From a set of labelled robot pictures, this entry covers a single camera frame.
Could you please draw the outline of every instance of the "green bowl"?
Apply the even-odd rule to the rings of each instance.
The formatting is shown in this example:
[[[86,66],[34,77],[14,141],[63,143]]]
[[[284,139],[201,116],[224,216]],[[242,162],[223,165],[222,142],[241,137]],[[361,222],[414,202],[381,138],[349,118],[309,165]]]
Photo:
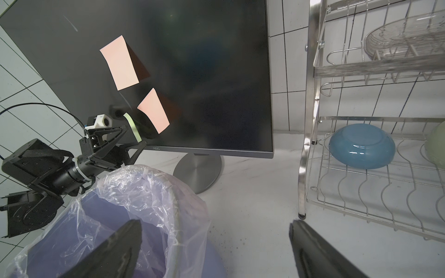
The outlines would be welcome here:
[[[432,163],[438,168],[445,169],[445,121],[436,126],[428,136],[425,150]]]

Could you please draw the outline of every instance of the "stainless steel dish rack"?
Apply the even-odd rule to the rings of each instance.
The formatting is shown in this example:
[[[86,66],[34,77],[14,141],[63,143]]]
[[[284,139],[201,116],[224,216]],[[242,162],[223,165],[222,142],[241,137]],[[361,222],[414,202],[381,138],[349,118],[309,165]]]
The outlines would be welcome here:
[[[409,2],[406,18],[409,17]],[[311,1],[307,42],[307,83],[303,151],[298,176],[299,218],[306,218],[306,202],[326,209],[352,215],[368,222],[376,222],[445,242],[445,170],[437,168],[425,154],[426,134],[445,118],[407,117],[319,117],[320,95],[331,96],[332,89],[348,82],[382,81],[396,83],[405,78],[429,81],[445,74],[445,55],[417,56],[415,49],[398,59],[373,59],[364,54],[365,26],[371,4],[381,0],[342,0],[327,5],[327,0]],[[391,22],[387,0],[384,24]],[[358,10],[365,13],[360,47],[348,48],[349,15]],[[345,30],[341,49],[324,56],[325,23],[333,12],[341,12]],[[331,55],[341,55],[340,62],[332,62]],[[325,133],[318,132],[318,124],[331,126]],[[394,160],[387,167],[360,170],[338,162],[329,152],[330,136],[335,129],[362,122],[383,127],[393,122],[391,134],[396,143]]]

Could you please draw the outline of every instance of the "white countertop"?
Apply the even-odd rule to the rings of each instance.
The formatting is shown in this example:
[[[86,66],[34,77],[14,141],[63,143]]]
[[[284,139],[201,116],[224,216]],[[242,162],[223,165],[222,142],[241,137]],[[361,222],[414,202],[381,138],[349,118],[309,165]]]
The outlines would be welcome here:
[[[274,134],[273,159],[223,157],[207,203],[228,277],[298,277],[288,236],[297,216],[301,134]],[[185,153],[145,150],[137,164],[173,174]],[[306,222],[370,277],[444,277],[445,244],[307,204]]]

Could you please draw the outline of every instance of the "plastic bag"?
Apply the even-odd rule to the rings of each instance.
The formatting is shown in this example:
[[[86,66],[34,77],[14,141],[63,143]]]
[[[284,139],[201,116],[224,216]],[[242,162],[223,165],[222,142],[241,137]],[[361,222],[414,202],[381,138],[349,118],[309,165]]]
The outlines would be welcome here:
[[[16,256],[6,277],[58,277],[129,219],[142,221],[133,277],[201,277],[207,206],[182,181],[145,165],[117,169],[74,199]]]

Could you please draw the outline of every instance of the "wire shelf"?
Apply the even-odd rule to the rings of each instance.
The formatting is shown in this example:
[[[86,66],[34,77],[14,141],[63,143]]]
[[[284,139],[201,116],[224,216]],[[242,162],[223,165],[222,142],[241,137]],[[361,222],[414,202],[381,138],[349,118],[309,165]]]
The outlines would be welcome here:
[[[427,159],[424,148],[427,130],[445,119],[320,117],[320,120],[331,121],[331,131],[312,147],[307,202],[445,242],[445,170]],[[388,121],[403,123],[400,134],[392,134],[396,155],[388,166],[354,169],[331,155],[330,136],[335,129],[352,121],[378,127]],[[417,134],[405,134],[408,123],[420,127]]]
[[[329,81],[324,80],[321,89],[332,90],[336,85],[343,87],[345,83],[350,82],[361,82],[363,85],[368,85],[369,82],[397,83],[412,78],[421,78],[425,81],[438,77],[445,78],[445,55],[443,53],[419,56],[416,49],[410,45],[406,55],[402,58],[381,59],[378,51],[372,59],[368,57],[364,51],[366,35],[380,27],[373,26],[376,22],[380,22],[373,20],[373,17],[381,19],[384,16],[383,25],[393,21],[388,16],[390,8],[394,5],[392,1],[388,0],[386,5],[370,12],[370,3],[376,2],[377,0],[342,0],[321,7],[321,27],[318,32],[318,47],[313,60],[313,76],[314,78],[332,78]],[[408,20],[410,13],[413,13],[411,11],[412,0],[404,2],[409,3],[405,16],[405,20]],[[357,11],[357,5],[362,7],[360,10],[363,10],[361,16],[364,18],[361,20],[354,20],[352,17]],[[437,0],[431,14],[437,12],[436,7]],[[334,30],[326,31],[327,15],[339,10],[346,10],[346,17]],[[324,56],[323,49],[325,47],[334,49],[325,49],[327,55]],[[323,91],[321,93],[326,96],[331,94],[331,92],[324,93]]]

